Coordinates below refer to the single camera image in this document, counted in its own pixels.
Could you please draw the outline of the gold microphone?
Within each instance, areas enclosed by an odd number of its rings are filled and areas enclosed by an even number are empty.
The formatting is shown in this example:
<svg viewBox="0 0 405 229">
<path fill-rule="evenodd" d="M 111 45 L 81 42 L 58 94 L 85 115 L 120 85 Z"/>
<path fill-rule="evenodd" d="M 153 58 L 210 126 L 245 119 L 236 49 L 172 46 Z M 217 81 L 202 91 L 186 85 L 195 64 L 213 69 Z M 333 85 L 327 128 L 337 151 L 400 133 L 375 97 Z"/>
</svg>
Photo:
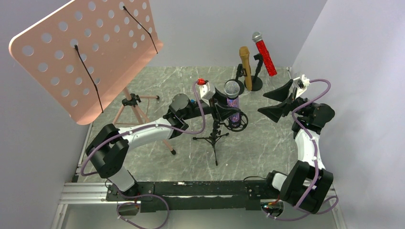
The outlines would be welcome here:
<svg viewBox="0 0 405 229">
<path fill-rule="evenodd" d="M 251 67 L 249 62 L 250 52 L 247 46 L 242 46 L 239 49 L 239 56 L 241 59 L 241 64 L 245 77 L 245 86 L 248 91 L 252 91 L 252 77 L 251 77 Z"/>
</svg>

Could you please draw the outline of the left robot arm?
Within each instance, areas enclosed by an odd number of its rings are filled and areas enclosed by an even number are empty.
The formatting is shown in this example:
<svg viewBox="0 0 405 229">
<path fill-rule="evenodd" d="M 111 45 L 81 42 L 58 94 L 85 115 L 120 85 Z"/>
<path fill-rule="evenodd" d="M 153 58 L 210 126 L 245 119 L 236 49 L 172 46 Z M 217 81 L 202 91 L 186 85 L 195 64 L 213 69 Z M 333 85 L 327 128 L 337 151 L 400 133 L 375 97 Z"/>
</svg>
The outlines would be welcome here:
<svg viewBox="0 0 405 229">
<path fill-rule="evenodd" d="M 137 182 L 124 167 L 128 151 L 181 134 L 197 135 L 205 130 L 206 115 L 211 115 L 217 124 L 226 126 L 230 131 L 245 129 L 248 122 L 234 119 L 243 112 L 235 106 L 233 99 L 207 85 L 200 89 L 199 92 L 194 91 L 195 101 L 185 94 L 175 95 L 168 112 L 155 121 L 133 127 L 104 126 L 85 150 L 87 158 L 80 174 L 84 177 L 92 175 L 85 172 L 85 167 L 91 163 L 95 168 L 94 174 L 109 180 L 118 190 L 134 190 Z"/>
</svg>

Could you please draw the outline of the black round mic stand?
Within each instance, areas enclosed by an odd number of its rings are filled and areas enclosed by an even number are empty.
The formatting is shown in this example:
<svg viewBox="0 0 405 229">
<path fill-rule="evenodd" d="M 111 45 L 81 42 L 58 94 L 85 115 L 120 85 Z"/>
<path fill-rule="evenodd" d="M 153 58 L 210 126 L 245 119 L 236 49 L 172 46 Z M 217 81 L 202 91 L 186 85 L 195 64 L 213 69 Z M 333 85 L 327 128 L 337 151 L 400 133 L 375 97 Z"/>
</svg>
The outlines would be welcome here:
<svg viewBox="0 0 405 229">
<path fill-rule="evenodd" d="M 240 58 L 242 60 L 242 64 L 247 63 L 248 54 L 240 55 Z M 262 65 L 263 65 L 263 56 L 258 53 L 256 55 L 254 55 L 254 59 L 256 61 L 258 61 L 258 64 L 256 67 L 255 75 L 251 75 L 251 81 L 252 81 L 252 90 L 251 91 L 259 91 L 263 86 L 262 80 L 258 77 L 258 75 L 261 71 Z M 244 65 L 242 65 L 242 76 L 246 77 L 246 69 L 245 69 Z"/>
<path fill-rule="evenodd" d="M 239 95 L 241 95 L 245 90 L 244 83 L 240 80 L 240 79 L 242 79 L 242 77 L 243 77 L 243 65 L 240 63 L 237 66 L 235 79 L 234 79 L 240 87 Z"/>
</svg>

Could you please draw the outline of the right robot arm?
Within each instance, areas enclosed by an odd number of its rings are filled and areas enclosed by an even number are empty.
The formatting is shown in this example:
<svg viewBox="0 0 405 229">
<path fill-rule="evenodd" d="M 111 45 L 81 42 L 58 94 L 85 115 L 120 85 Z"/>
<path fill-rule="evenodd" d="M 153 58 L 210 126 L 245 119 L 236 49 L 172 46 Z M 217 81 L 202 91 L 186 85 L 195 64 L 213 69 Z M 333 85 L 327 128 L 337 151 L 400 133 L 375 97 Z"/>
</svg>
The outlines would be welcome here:
<svg viewBox="0 0 405 229">
<path fill-rule="evenodd" d="M 313 100 L 302 98 L 311 80 L 290 79 L 285 85 L 263 96 L 279 104 L 262 107 L 258 111 L 275 123 L 291 114 L 291 130 L 298 149 L 298 160 L 288 175 L 273 171 L 267 186 L 278 191 L 280 200 L 309 214 L 317 214 L 333 183 L 333 174 L 326 170 L 320 156 L 320 134 L 326 123 L 335 117 L 335 111 L 316 100 L 330 89 L 330 82 L 322 80 L 327 88 Z"/>
</svg>

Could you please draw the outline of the purple glitter microphone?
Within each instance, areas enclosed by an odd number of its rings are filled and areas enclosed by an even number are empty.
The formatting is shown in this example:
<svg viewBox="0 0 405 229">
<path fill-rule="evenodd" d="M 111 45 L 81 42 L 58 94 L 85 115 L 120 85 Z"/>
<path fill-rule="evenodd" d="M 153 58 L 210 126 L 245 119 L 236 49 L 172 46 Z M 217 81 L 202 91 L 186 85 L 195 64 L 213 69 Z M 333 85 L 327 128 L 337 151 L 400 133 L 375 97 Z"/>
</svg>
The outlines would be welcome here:
<svg viewBox="0 0 405 229">
<path fill-rule="evenodd" d="M 239 108 L 239 93 L 240 86 L 234 80 L 229 80 L 224 84 L 224 93 L 227 97 L 227 104 L 230 107 Z M 233 127 L 238 127 L 240 125 L 240 113 L 236 113 L 229 117 L 230 122 Z"/>
</svg>

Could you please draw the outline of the red glitter microphone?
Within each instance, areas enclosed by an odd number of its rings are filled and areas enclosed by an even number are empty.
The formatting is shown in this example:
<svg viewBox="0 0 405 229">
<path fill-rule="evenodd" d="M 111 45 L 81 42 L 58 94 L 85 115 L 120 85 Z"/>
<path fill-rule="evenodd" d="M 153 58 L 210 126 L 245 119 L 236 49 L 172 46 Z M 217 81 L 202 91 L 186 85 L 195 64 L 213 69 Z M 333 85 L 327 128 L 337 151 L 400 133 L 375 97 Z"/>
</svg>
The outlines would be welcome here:
<svg viewBox="0 0 405 229">
<path fill-rule="evenodd" d="M 270 77 L 277 75 L 276 68 L 272 62 L 270 53 L 263 41 L 262 34 L 258 31 L 252 34 L 252 41 L 256 44 L 259 53 L 263 57 L 263 62 Z"/>
</svg>

